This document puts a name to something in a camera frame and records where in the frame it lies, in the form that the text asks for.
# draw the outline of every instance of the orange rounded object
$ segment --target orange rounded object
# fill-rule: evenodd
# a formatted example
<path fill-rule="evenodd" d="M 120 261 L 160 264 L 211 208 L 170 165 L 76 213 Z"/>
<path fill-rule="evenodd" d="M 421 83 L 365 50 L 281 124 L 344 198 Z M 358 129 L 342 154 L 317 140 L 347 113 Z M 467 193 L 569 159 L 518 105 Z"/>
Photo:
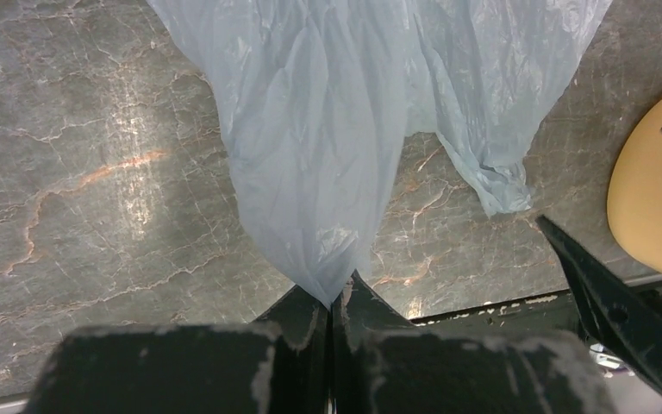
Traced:
<path fill-rule="evenodd" d="M 608 222 L 636 260 L 662 273 L 662 100 L 628 137 L 608 191 Z"/>

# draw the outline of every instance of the marble countertop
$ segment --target marble countertop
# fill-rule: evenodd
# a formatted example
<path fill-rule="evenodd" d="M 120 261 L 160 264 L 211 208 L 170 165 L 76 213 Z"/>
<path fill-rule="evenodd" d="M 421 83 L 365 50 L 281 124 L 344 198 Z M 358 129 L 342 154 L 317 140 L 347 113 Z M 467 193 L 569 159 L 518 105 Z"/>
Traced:
<path fill-rule="evenodd" d="M 565 288 L 548 214 L 624 278 L 609 173 L 662 97 L 662 2 L 615 0 L 525 159 L 534 209 L 483 213 L 406 141 L 367 282 L 406 317 Z M 135 0 L 0 0 L 0 396 L 98 323 L 254 319 L 290 288 L 242 230 L 212 91 Z"/>

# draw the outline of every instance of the plastic bag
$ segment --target plastic bag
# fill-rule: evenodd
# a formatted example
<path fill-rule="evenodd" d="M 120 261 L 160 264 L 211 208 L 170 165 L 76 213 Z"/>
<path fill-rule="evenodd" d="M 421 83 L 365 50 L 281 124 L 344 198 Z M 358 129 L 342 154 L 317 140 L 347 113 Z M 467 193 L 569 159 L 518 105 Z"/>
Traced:
<path fill-rule="evenodd" d="M 148 0 L 212 84 L 240 221 L 327 307 L 369 250 L 403 146 L 435 132 L 487 214 L 610 0 Z"/>

